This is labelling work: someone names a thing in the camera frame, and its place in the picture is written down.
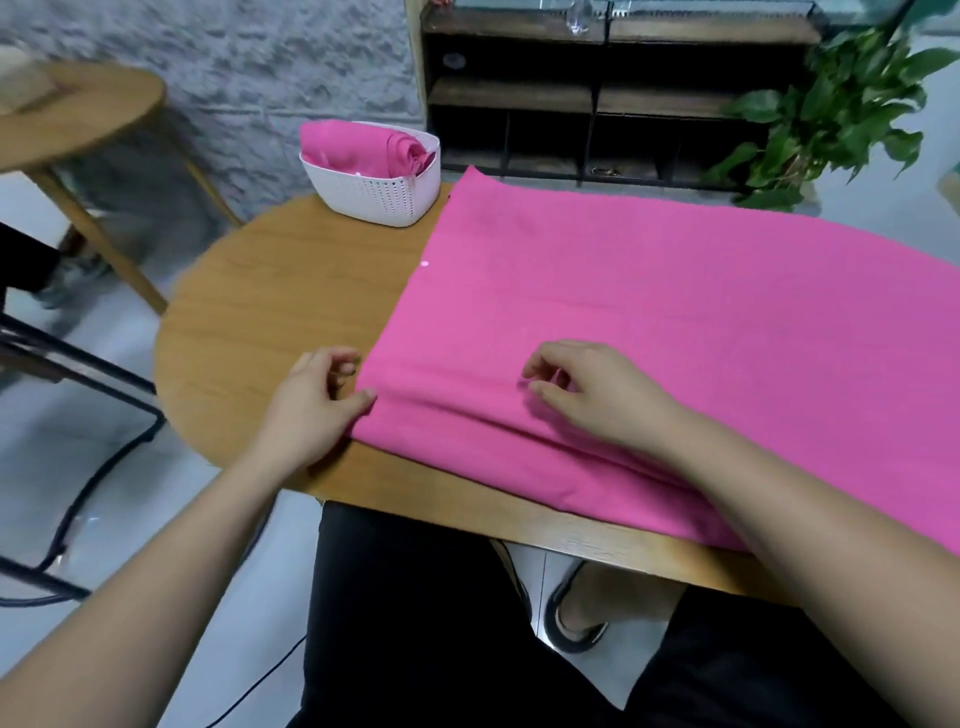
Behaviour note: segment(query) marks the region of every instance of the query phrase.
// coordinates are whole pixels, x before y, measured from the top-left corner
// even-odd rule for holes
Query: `white plastic basket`
[[[430,209],[440,194],[440,139],[427,132],[393,124],[373,124],[368,121],[360,123],[412,134],[427,152],[436,153],[433,161],[416,177],[394,177],[390,180],[324,169],[310,164],[300,155],[303,169],[306,170],[317,194],[330,209],[392,228],[413,225]]]

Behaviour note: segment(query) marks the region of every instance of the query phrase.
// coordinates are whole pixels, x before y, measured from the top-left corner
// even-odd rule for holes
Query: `folded pink fabric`
[[[354,436],[560,510],[743,548],[694,490],[525,391],[541,341],[602,341],[960,553],[958,321],[960,272],[867,232],[469,170],[363,367],[379,399]]]
[[[384,180],[416,176],[434,157],[406,132],[338,119],[300,125],[300,152],[314,166]]]

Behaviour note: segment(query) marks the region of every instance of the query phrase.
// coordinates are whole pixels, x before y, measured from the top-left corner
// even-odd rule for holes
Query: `wooden table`
[[[22,171],[43,190],[93,249],[157,313],[167,302],[103,227],[63,185],[52,165],[99,146],[142,123],[163,135],[213,204],[242,225],[199,166],[165,128],[159,113],[166,85],[155,74],[115,63],[54,61],[44,70],[58,86],[48,99],[0,115],[0,174]]]
[[[395,230],[339,215],[316,195],[217,242],[180,279],[156,339],[156,389],[192,448],[225,466],[250,440],[302,352],[368,352],[443,208]],[[361,443],[306,492],[735,594],[785,597],[748,554],[561,513]]]

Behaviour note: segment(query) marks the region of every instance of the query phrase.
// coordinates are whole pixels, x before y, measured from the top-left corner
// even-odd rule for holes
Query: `gray textured wall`
[[[242,217],[310,188],[297,127],[422,123],[403,0],[0,0],[0,39],[113,59],[168,84],[168,115]],[[185,177],[133,134],[73,166],[100,204],[170,212]]]

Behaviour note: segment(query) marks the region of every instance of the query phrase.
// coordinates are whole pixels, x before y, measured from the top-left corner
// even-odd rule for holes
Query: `wire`
[[[251,692],[256,690],[257,687],[260,685],[260,683],[262,683],[264,680],[266,680],[268,677],[274,674],[274,671],[287,661],[287,658],[290,657],[290,655],[292,655],[301,644],[303,644],[304,640],[306,640],[306,635],[303,635],[303,637],[297,640],[297,643],[290,648],[290,651],[287,652],[287,654],[285,654],[283,657],[280,658],[280,661],[276,663],[276,665],[274,665],[269,670],[267,670],[259,680],[257,680],[249,688],[247,688],[247,691],[244,692],[239,698],[237,698],[237,701],[233,703],[233,705],[231,705],[229,708],[227,708],[227,711],[223,715],[218,717],[212,723],[209,723],[208,725],[204,726],[204,728],[213,728],[213,726],[218,725],[225,717],[229,716],[233,712],[234,708],[236,708],[238,705],[240,705],[240,703],[242,703],[244,700],[247,699],[247,695],[249,695]]]
[[[77,516],[86,505],[86,502],[90,499],[90,496],[93,495],[93,492],[97,489],[100,483],[103,482],[104,478],[107,477],[107,475],[109,475],[110,472],[117,467],[120,461],[127,457],[127,455],[129,455],[132,451],[144,443],[151,442],[165,424],[166,418],[159,413],[159,410],[157,410],[154,423],[130,440],[113,455],[111,455],[107,461],[97,469],[97,472],[87,480],[83,488],[81,488],[80,492],[77,494],[77,497],[73,499],[73,502],[70,503],[70,506],[66,509],[66,513],[63,514],[63,518],[60,519],[60,523],[57,525],[57,530],[54,533],[53,540],[50,542],[49,548],[47,548],[47,553],[43,557],[43,560],[36,567],[27,567],[22,564],[17,564],[10,559],[2,560],[2,564],[0,564],[0,566],[2,566],[2,568],[0,568],[0,574],[12,576],[20,581],[33,582],[34,586],[38,586],[40,589],[45,589],[46,591],[53,593],[51,595],[37,596],[33,598],[11,598],[8,596],[0,596],[0,608],[6,607],[8,609],[22,609],[26,607],[45,607],[50,604],[58,604],[60,602],[67,601],[69,599],[83,601],[90,595],[90,591],[88,589],[79,587],[76,584],[64,582],[62,579],[52,576],[51,574],[47,574],[46,571],[53,565],[55,561],[57,561],[60,556],[62,556],[63,553],[66,552],[66,537],[70,530],[70,526],[73,525],[73,521],[77,519]]]

